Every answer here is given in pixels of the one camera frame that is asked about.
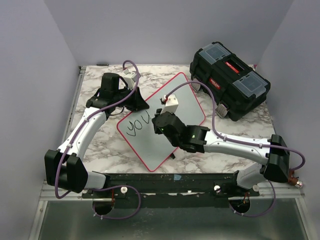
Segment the red border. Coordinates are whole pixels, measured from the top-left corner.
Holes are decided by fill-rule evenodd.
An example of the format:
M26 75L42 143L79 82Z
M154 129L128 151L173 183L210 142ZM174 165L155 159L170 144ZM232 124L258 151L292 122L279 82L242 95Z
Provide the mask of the red border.
M170 83L170 82L171 82L173 79L175 79L175 77L178 76L179 74L183 74L184 77L185 77L185 80L188 82L187 76L186 76L183 72L178 72L173 78L171 78L168 82L166 82L162 87L160 87L157 91L155 91L154 93L152 93L145 101L148 101L149 98L151 98L153 95L155 95L157 92L159 92L160 89L162 89L165 85L167 85L168 83ZM200 103L199 103L199 101L198 101L198 99L197 99L197 97L196 97L196 95L195 95L195 92L194 92L194 90L192 89L191 85L188 84L188 86L191 88L191 91L193 92L193 95L194 95L196 101L198 102L199 107L200 107L200 109L201 109L201 111L202 111L202 113L203 113L204 119L203 119L203 121L199 124L199 125L201 125L201 124L206 120L206 115L205 115L205 112L204 112L204 110L202 109L202 107L201 107L201 105L200 105ZM170 155L171 155L174 151L176 151L176 150L178 149L178 147L177 147L175 150L173 150L173 152L170 153L170 155L167 156L167 157L163 160L163 162L161 162L161 163L159 164L159 166L157 166L154 170L150 170L150 169L148 168L148 166L145 164L145 162L141 159L141 157L139 156L139 154L136 152L136 150L131 146L131 144L129 143L129 141L126 139L125 135L123 135L123 133L119 130L119 124L120 124L125 118L127 118L131 113L132 113L132 112L130 112L128 115L126 115L124 118L122 118L122 119L116 124L116 129L117 129L118 132L122 135L122 137L124 138L124 140L129 144L130 148L132 148L132 150L133 150L134 153L138 156L138 158L141 160L141 162L142 162L143 165L146 167L146 169L148 169L149 172L154 172L155 170L157 170L157 169L170 157Z

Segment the wall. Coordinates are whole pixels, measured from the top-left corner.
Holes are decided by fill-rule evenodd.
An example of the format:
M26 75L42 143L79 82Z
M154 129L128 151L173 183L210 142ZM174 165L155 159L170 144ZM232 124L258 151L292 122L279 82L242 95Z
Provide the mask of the wall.
M189 64L220 41L257 63L292 0L45 0L80 65Z
M258 71L271 81L267 104L286 143L302 151L297 172L305 183L307 206L320 236L320 1L295 0L268 45ZM295 154L291 166L301 160Z
M62 139L79 69L42 0L0 8L0 238L29 237L44 155Z

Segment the gray floor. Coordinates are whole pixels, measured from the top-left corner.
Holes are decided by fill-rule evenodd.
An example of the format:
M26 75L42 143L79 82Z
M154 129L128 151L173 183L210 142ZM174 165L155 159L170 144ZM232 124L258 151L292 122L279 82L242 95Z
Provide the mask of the gray floor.
M248 213L260 213L271 200L252 200ZM115 209L124 216L132 209ZM307 239L294 199L277 199L269 214L241 217L229 208L143 208L126 220L93 217L90 201L48 203L41 240L304 240Z

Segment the handwritten word you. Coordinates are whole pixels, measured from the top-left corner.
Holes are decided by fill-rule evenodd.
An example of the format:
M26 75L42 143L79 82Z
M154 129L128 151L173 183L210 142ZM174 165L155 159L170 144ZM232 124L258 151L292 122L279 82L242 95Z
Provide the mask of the handwritten word you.
M138 117L137 120L135 120L133 123L131 121L129 121L130 123L130 127L127 126L127 128L129 129L130 133L126 132L127 135L129 136L132 136L132 137L135 137L136 136L136 130L141 130L143 128L143 123L145 122L146 124L149 124L150 123L150 115L147 111L145 111L147 116L142 116L140 115L141 117L141 121L140 121L140 117Z

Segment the red label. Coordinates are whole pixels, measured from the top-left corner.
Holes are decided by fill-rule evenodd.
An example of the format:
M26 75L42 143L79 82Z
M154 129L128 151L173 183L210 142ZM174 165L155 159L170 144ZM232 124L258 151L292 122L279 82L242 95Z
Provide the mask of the red label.
M239 70L237 70L237 69L235 69L235 67L234 66L232 66L229 62L225 62L225 64L227 64L227 66L229 67L229 68L231 68L233 71L235 71L235 73L239 73Z
M212 78L210 78L210 83L212 83L212 85L215 86L216 89L220 90L220 85Z

